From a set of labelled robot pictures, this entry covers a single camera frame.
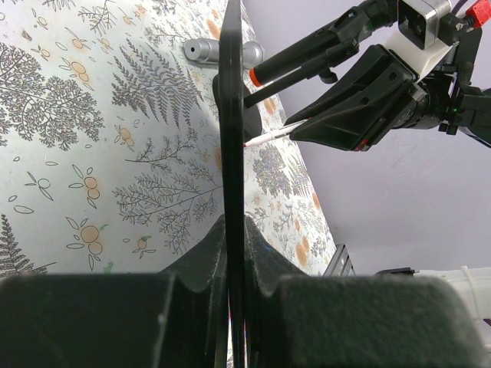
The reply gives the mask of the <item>red white marker pen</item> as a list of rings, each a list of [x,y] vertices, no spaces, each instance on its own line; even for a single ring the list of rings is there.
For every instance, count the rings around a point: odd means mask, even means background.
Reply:
[[[260,136],[257,136],[248,142],[243,144],[244,148],[249,148],[253,146],[260,146],[263,143],[271,142],[273,140],[277,140],[279,138],[283,138],[285,136],[288,136],[293,130],[295,130],[297,127],[300,127],[306,122],[306,120],[289,124],[287,126],[282,127],[281,129],[277,130],[272,130],[270,132],[264,133]]]

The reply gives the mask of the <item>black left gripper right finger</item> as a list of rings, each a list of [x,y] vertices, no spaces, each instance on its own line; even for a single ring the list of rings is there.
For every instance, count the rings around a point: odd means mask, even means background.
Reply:
[[[245,221],[251,367],[488,367],[462,298],[439,278],[314,277]]]

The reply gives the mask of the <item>black framed whiteboard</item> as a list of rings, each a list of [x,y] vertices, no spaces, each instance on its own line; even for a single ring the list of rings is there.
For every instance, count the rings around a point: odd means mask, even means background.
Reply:
[[[219,39],[214,97],[219,110],[227,284],[235,367],[246,365],[242,84],[241,5],[239,1],[229,1]]]

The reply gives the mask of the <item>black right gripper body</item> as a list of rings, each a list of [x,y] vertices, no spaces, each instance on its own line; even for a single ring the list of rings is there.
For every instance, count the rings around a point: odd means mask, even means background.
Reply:
[[[483,36],[480,28],[466,33],[433,70],[418,83],[426,93],[394,129],[462,132],[490,147],[490,89],[471,81]]]

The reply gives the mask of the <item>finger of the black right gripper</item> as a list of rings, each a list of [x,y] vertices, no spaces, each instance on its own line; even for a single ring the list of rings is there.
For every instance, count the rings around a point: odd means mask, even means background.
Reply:
[[[366,151],[414,103],[417,75],[380,44],[370,46],[325,94],[287,119],[305,122],[289,138],[344,151]]]

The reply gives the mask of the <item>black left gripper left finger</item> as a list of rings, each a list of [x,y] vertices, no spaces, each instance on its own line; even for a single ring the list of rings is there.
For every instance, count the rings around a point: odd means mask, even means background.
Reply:
[[[3,367],[224,367],[225,220],[166,269],[1,283]]]

